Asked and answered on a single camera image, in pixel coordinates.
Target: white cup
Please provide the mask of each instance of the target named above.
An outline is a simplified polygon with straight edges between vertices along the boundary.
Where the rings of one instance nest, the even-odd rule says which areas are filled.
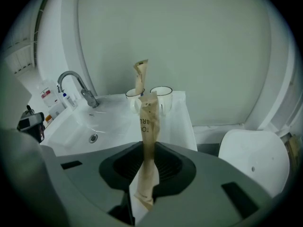
[[[163,115],[166,115],[172,104],[172,89],[170,87],[154,87],[151,90],[152,92],[157,92],[158,101],[159,101],[159,111]]]
[[[141,108],[141,101],[139,99],[139,97],[143,96],[143,93],[145,91],[145,89],[143,89],[143,92],[140,94],[136,94],[136,89],[130,89],[129,91],[127,91],[127,93],[125,93],[127,100],[130,103],[130,108],[131,111],[134,114],[138,114],[140,112],[140,108]]]

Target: white sink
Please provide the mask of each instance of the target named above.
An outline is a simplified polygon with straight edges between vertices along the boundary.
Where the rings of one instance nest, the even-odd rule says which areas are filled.
[[[52,147],[57,156],[64,156],[142,140],[139,115],[130,111],[124,94],[98,97],[98,101],[100,105],[91,108],[82,98],[74,111],[65,109],[46,128],[41,144]],[[93,134],[98,139],[90,143]],[[197,150],[184,92],[174,92],[170,113],[160,116],[158,141]]]

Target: white wall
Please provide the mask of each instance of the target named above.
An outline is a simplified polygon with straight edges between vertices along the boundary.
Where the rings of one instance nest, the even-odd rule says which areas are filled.
[[[261,94],[245,122],[245,128],[250,130],[262,130],[273,119],[286,95],[294,68],[295,45],[291,31],[271,2],[266,3],[266,8],[270,21],[270,60]]]
[[[40,96],[40,93],[37,86],[42,82],[40,74],[36,68],[24,72],[18,77],[18,80],[22,85],[31,93],[32,97],[30,98],[28,104],[35,111],[35,113],[43,112],[44,117],[49,115],[48,107],[44,104],[43,99]]]
[[[17,80],[8,65],[0,62],[0,128],[16,129],[30,100],[29,91]]]
[[[303,104],[303,64],[298,49],[295,51],[294,57],[294,70],[291,80],[287,84],[285,97],[271,120],[273,126],[278,130],[293,123]]]
[[[295,123],[290,128],[290,133],[295,135],[303,135],[303,105],[295,120]]]
[[[98,95],[135,86],[184,90],[193,125],[243,123],[270,56],[263,0],[79,0],[80,39]]]
[[[62,0],[61,5],[61,36],[65,58],[69,70],[77,72],[85,85],[96,96],[96,91],[91,82],[85,60],[83,57],[78,21],[78,0]]]
[[[43,80],[54,83],[61,73],[69,70],[62,43],[61,7],[62,0],[48,0],[37,39],[37,68]],[[81,97],[71,76],[63,80],[62,87],[71,97]]]

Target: white toilet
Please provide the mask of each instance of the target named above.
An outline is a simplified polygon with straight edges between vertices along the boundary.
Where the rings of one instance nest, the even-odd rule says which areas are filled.
[[[289,174],[282,140],[269,131],[231,130],[221,142],[219,158],[261,185],[271,197],[279,194]]]

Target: chrome faucet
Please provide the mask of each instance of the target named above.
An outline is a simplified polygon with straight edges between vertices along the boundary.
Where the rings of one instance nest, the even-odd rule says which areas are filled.
[[[76,72],[74,72],[74,71],[72,71],[72,70],[68,70],[68,71],[62,73],[60,75],[60,77],[58,78],[58,81],[57,81],[58,92],[59,93],[63,92],[63,89],[62,89],[62,80],[63,80],[63,78],[65,78],[68,75],[73,75],[74,77],[77,78],[80,86],[82,87],[81,94],[83,95],[83,97],[87,101],[87,104],[89,106],[93,107],[93,108],[97,107],[99,105],[99,103],[97,102],[97,100],[95,99],[95,97],[93,96],[93,94],[91,93],[91,91],[87,89],[87,87],[85,86],[85,84],[84,84],[82,78],[79,76],[79,74],[76,73]]]

